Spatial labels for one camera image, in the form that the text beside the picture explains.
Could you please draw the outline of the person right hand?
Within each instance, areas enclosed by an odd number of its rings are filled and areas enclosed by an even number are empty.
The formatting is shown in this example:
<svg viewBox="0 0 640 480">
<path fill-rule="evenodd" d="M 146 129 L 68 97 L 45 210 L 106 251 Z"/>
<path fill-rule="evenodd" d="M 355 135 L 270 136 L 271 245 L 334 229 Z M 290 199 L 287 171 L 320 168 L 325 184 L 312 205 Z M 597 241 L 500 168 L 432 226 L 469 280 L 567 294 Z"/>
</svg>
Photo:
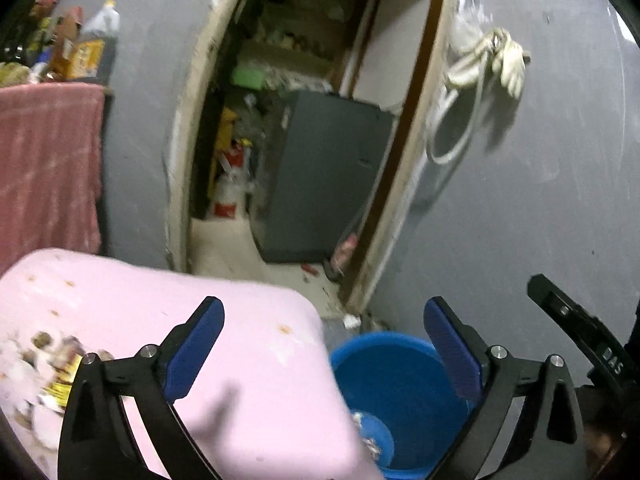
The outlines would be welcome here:
<svg viewBox="0 0 640 480">
<path fill-rule="evenodd" d="M 597 479 L 620 449 L 620 442 L 591 425 L 585 426 L 587 478 Z"/>
</svg>

